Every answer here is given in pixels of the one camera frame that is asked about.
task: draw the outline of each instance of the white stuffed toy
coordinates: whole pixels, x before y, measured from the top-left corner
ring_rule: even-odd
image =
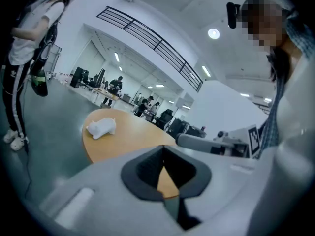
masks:
[[[92,121],[89,126],[87,126],[87,130],[91,135],[93,135],[93,139],[97,140],[107,133],[114,135],[116,122],[115,119],[111,118],[104,118],[98,122]]]

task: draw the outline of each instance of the wooden round table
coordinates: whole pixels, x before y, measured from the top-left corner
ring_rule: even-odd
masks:
[[[98,140],[94,140],[86,127],[92,121],[99,121],[103,118],[116,120],[115,135],[106,134]],[[132,113],[116,109],[99,109],[90,113],[83,124],[82,140],[92,163],[123,156],[142,148],[176,144],[174,138],[152,123]],[[160,174],[157,189],[163,193],[165,198],[179,195],[178,189],[165,168]]]

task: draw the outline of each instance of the black pants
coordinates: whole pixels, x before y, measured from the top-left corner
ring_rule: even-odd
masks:
[[[141,117],[142,114],[143,114],[143,111],[138,111],[138,112],[136,113],[136,116]]]
[[[108,98],[106,97],[105,100],[103,101],[103,104],[105,104],[108,101]],[[113,100],[109,100],[108,106],[112,105]]]
[[[10,128],[18,131],[19,136],[26,137],[20,96],[23,91],[23,82],[28,72],[30,62],[24,65],[11,65],[7,61],[3,77],[3,102]]]

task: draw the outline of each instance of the gray floor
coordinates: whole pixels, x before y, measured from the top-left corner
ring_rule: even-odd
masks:
[[[56,187],[89,165],[82,147],[81,130],[86,116],[99,107],[56,80],[48,82],[48,96],[37,96],[28,83],[24,120],[30,140],[29,170],[32,185],[27,199],[35,204]],[[24,92],[21,95],[23,105]],[[8,129],[4,105],[0,103],[0,135]],[[12,152],[0,141],[1,156],[20,195],[28,184],[26,153]]]

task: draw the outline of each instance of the plaid shirt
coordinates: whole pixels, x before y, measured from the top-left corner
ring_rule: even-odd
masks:
[[[315,38],[310,28],[300,21],[299,14],[296,10],[291,11],[286,19],[286,33],[296,47],[301,50],[303,55],[309,59],[315,49]],[[269,117],[263,127],[260,155],[264,149],[279,144],[276,116],[278,104],[284,94],[285,76],[277,77],[276,83],[276,98],[270,110]]]

